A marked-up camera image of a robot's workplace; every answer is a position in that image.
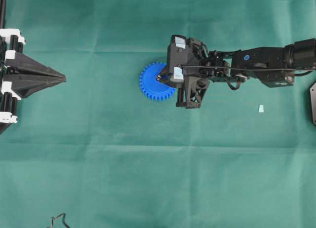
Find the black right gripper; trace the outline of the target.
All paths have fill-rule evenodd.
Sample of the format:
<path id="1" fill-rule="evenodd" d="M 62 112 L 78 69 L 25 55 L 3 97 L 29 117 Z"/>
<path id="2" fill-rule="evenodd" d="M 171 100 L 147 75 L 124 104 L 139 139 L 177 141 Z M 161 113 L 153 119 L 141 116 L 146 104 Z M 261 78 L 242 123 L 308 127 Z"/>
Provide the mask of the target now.
<path id="1" fill-rule="evenodd" d="M 172 35 L 167 49 L 167 64 L 159 72 L 158 82 L 177 88 L 177 107 L 200 108 L 204 95 L 213 83 L 226 83 L 231 90 L 235 81 L 230 76 L 233 51 L 209 51 L 207 46 L 193 38 Z"/>

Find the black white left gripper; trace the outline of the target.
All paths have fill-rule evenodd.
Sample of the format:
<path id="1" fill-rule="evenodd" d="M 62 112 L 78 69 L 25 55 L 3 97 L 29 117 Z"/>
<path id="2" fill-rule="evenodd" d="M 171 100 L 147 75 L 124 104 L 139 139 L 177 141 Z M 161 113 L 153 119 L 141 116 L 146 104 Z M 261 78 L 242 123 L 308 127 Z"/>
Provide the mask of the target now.
<path id="1" fill-rule="evenodd" d="M 0 30 L 1 133 L 18 122 L 18 101 L 45 88 L 66 82 L 64 74 L 24 55 L 24 45 L 25 39 L 19 29 Z"/>

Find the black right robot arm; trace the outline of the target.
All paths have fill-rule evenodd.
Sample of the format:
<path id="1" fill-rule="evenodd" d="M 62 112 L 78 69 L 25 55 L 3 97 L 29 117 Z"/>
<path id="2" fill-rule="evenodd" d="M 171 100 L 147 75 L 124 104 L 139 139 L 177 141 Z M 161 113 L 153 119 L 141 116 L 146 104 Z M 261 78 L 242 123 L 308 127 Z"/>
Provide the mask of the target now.
<path id="1" fill-rule="evenodd" d="M 156 79 L 177 89 L 177 107 L 200 108 L 210 83 L 225 83 L 238 90 L 250 78 L 267 87 L 293 86 L 295 77 L 316 70 L 316 40 L 285 47 L 248 50 L 208 50 L 200 40 L 172 35 L 167 63 Z"/>

